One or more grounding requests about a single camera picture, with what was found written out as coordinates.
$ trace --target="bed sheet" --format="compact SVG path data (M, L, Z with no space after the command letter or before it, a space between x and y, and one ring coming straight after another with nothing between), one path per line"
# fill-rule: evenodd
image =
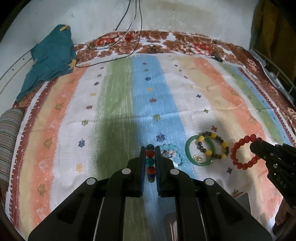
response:
M107 54L129 54L138 36L131 32ZM106 56L87 47L76 51L84 65ZM204 36L144 31L136 52L75 68L44 83L26 102L6 201L6 214L24 238L85 179L110 177L142 145L177 146L185 153L191 136L212 131L230 147L253 133L295 146L295 110L244 49ZM176 168L195 179L213 178L230 194L247 191L252 215L268 228L282 196L263 160L246 171L229 156L199 167L181 152L171 155ZM190 152L200 154L194 142ZM251 157L248 144L239 149L243 163ZM174 211L174 199L160 199L156 183L146 181L142 198L126 200L124 240L168 240L164 218Z

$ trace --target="green bangle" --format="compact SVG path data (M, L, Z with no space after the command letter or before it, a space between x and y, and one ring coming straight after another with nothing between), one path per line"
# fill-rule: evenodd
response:
M190 146L191 142L192 142L193 140L198 140L198 138L199 138L200 136L202 136L202 134L192 136L192 137L190 137L190 138L188 139L188 141L187 141L186 144L185 144L185 153L186 153L187 158L189 159L189 161L190 161L192 164L197 165L197 166L204 167L204 166L207 166L207 165L209 165L209 164L211 163L213 157L212 157L212 156L206 156L206 161L205 161L205 162L198 163L198 162L196 162L196 161L192 158L192 156L191 156L191 154L190 154L190 151L189 151L189 146ZM215 150L215 145L214 145L214 143L210 140L210 138L206 138L206 137L205 137L205 141L209 144L209 146L210 146L210 148L211 148L211 151L212 151L213 153L215 153L215 152L216 152L216 150Z

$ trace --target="red beaded bracelet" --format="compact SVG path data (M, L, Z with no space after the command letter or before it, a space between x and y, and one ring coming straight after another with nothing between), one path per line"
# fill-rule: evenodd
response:
M237 169L243 169L247 170L248 168L251 168L253 165L257 163L257 161L260 159L259 156L255 155L248 163L241 163L238 161L237 157L237 150L243 146L245 143L254 142L257 140L257 137L255 134L252 134L251 136L245 136L243 139L240 139L239 142L236 142L234 144L234 147L231 149L231 155L230 158L233 160L233 165L237 166Z

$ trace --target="yellow curtain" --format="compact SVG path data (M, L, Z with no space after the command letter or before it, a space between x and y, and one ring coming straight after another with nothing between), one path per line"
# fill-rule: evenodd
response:
M294 81L296 77L295 31L270 0L261 2L254 17L255 29L261 29L255 49L272 60L290 80Z

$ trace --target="striped pillow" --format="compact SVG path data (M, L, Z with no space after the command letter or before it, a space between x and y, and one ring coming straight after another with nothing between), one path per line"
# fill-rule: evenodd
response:
M10 109L0 116L0 188L8 189L15 142L24 117L21 109Z

